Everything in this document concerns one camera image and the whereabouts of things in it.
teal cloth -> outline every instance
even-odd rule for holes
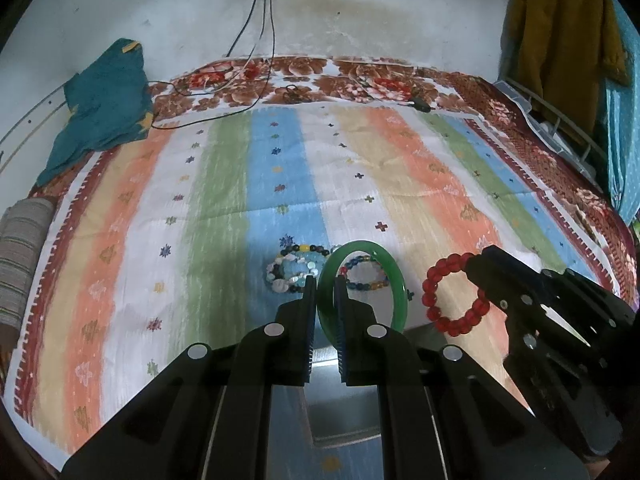
[[[142,46],[122,51],[131,43],[120,38],[65,84],[66,104],[73,115],[56,137],[37,186],[70,168],[85,153],[146,138],[148,130],[140,122],[152,112],[151,95]]]
[[[606,80],[611,203],[628,225],[640,208],[640,34],[619,1],[613,0],[625,48],[628,87]]]

white cable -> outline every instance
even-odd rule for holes
[[[249,62],[251,61],[251,58],[252,58],[252,56],[254,54],[254,51],[258,47],[258,43],[260,43],[260,40],[262,39],[262,35],[264,34],[264,20],[266,18],[266,2],[265,2],[265,0],[261,0],[261,1],[262,1],[262,25],[260,26],[260,36],[258,36],[258,40],[255,42],[254,47],[251,49],[251,52],[249,53],[249,56],[247,57],[244,66],[238,72],[236,72],[235,76],[233,76],[231,79],[229,79],[222,86],[213,89],[211,92],[207,92],[208,95],[216,94],[217,92],[220,92],[221,90],[224,90],[225,88],[227,88],[229,85],[231,85],[231,83],[233,81],[235,81],[235,79],[242,72],[244,72],[244,69],[249,65]]]

striped bedsheet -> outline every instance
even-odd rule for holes
[[[152,128],[92,156],[49,231],[4,401],[26,440],[60,467],[185,346],[226,346],[270,322],[292,298],[265,281],[283,244],[355,239],[398,261],[408,328],[428,322],[426,270],[491,244],[533,269],[571,267],[620,293],[601,245],[476,115],[258,106]],[[354,295],[389,323],[388,288]],[[475,296],[457,274],[440,284],[438,303],[457,317]],[[498,308],[455,342],[521,399],[501,365]],[[382,478],[379,439],[313,447],[299,389],[276,388],[273,411],[268,478]]]

multicolored bead bracelet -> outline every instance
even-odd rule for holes
[[[436,291],[438,283],[444,276],[452,272],[464,271],[466,262],[474,256],[472,253],[450,254],[447,258],[439,259],[436,264],[427,271],[427,279],[422,282],[422,304],[427,307],[427,318],[433,321],[436,329],[442,333],[448,333],[451,337],[460,334],[468,334],[475,327],[482,317],[485,316],[491,304],[484,296],[484,290],[478,289],[478,298],[473,302],[471,308],[459,319],[449,319],[442,315],[442,311],[436,306]]]
[[[380,270],[382,271],[382,273],[384,274],[385,279],[382,281],[376,281],[371,283],[352,282],[349,278],[347,278],[347,273],[351,269],[353,269],[353,267],[357,266],[362,262],[372,262],[377,264]],[[338,273],[346,278],[347,288],[350,288],[351,290],[378,290],[379,288],[383,288],[389,285],[389,278],[386,276],[385,271],[382,269],[382,266],[380,266],[380,264],[368,254],[361,254],[360,256],[354,256],[351,260],[349,260],[342,267],[340,267],[340,270],[338,271]]]
[[[330,251],[322,247],[322,245],[296,244],[285,247],[280,251],[280,255],[276,257],[273,263],[267,265],[266,279],[271,284],[271,290],[280,293],[302,292],[305,288],[306,277],[315,276],[317,278],[329,254]],[[283,268],[285,261],[306,264],[307,270],[287,277]]]

teal curtain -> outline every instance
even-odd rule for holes
[[[619,1],[613,5],[632,82],[623,87],[606,80],[609,191],[613,207],[631,224],[640,209],[640,34]]]

